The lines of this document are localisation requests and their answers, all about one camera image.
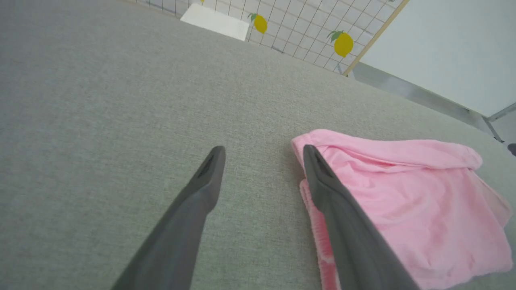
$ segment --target yellow lemon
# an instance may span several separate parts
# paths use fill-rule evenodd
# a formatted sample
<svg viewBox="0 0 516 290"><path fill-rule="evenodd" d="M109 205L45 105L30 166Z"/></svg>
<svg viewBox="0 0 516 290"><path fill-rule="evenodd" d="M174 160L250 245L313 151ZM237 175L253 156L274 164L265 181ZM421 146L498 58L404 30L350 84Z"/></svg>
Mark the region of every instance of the yellow lemon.
<svg viewBox="0 0 516 290"><path fill-rule="evenodd" d="M353 38L343 31L332 31L328 37L330 35L331 41L335 40L335 52L342 57L346 57L353 49Z"/></svg>
<svg viewBox="0 0 516 290"><path fill-rule="evenodd" d="M250 13L247 18L249 17L251 17L251 21L254 21L254 27L256 27L256 30L261 34L265 34L265 31L267 31L267 21L265 18L256 13Z"/></svg>

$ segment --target wire grid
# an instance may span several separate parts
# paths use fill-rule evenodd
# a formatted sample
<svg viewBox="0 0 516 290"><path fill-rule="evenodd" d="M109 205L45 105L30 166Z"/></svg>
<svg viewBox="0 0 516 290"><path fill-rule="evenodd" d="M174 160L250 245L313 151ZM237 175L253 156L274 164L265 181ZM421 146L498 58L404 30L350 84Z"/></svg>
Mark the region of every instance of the wire grid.
<svg viewBox="0 0 516 290"><path fill-rule="evenodd" d="M196 3L250 23L246 40L343 74L403 0L135 0L180 18ZM267 21L264 34L249 18ZM342 30L353 50L339 56L328 34Z"/></svg>

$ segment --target white wall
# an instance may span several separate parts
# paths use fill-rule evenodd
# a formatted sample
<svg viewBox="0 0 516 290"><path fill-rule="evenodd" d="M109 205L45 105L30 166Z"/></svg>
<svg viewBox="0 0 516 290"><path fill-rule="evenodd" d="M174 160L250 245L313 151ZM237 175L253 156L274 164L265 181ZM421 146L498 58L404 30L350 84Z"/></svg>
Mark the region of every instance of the white wall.
<svg viewBox="0 0 516 290"><path fill-rule="evenodd" d="M515 0L410 0L361 62L486 117L516 103Z"/></svg>

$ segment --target gray fabric surface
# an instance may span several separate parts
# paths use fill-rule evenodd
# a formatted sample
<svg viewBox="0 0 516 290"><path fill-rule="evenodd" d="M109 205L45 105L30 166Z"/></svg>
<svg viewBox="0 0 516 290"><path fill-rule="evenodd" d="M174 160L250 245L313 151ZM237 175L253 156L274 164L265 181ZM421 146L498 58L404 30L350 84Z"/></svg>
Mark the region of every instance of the gray fabric surface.
<svg viewBox="0 0 516 290"><path fill-rule="evenodd" d="M192 289L320 289L289 145L316 128L465 144L515 205L501 144L402 98L135 4L0 5L1 289L108 289L218 144ZM457 289L509 285L514 270Z"/></svg>

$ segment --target pink cloth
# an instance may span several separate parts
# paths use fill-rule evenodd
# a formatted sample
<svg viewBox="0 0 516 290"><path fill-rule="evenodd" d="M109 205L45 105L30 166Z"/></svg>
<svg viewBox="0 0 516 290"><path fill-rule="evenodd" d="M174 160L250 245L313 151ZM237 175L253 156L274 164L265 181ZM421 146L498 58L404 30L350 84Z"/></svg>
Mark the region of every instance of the pink cloth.
<svg viewBox="0 0 516 290"><path fill-rule="evenodd" d="M421 289L445 289L512 267L504 226L510 205L473 170L473 149L435 140L373 141L315 130L292 140L317 147ZM340 289L324 216L301 182L323 290Z"/></svg>

